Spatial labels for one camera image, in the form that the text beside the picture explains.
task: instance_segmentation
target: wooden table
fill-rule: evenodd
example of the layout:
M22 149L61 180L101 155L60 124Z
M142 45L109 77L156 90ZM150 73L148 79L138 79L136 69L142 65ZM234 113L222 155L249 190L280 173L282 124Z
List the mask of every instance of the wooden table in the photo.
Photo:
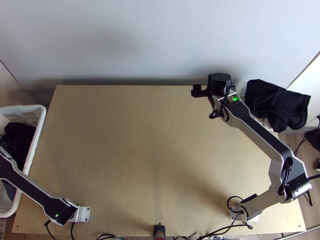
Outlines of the wooden table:
M206 98L191 86L57 86L29 176L91 207L75 236L101 233L167 236L230 225L226 200L261 194L270 185L270 159L239 129L210 120ZM298 201L277 204L228 234L305 230ZM47 217L25 195L13 232L46 234ZM69 235L70 224L51 224Z

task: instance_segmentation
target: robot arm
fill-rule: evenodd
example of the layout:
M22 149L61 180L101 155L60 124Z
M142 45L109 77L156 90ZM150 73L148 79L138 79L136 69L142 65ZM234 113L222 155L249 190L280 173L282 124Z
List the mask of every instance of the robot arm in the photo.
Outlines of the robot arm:
M208 97L213 112L210 118L220 117L231 127L239 128L265 154L271 158L269 177L271 185L261 195L256 194L241 201L244 222L277 203L289 203L311 189L304 163L296 158L283 142L261 126L250 115L249 108L231 88L229 74L210 74L206 90L194 85L191 95Z
M16 161L0 147L0 179L5 179L17 189L43 207L52 222L64 225L66 222L87 222L90 208L77 206L67 198L52 196L41 189L26 174L18 169Z

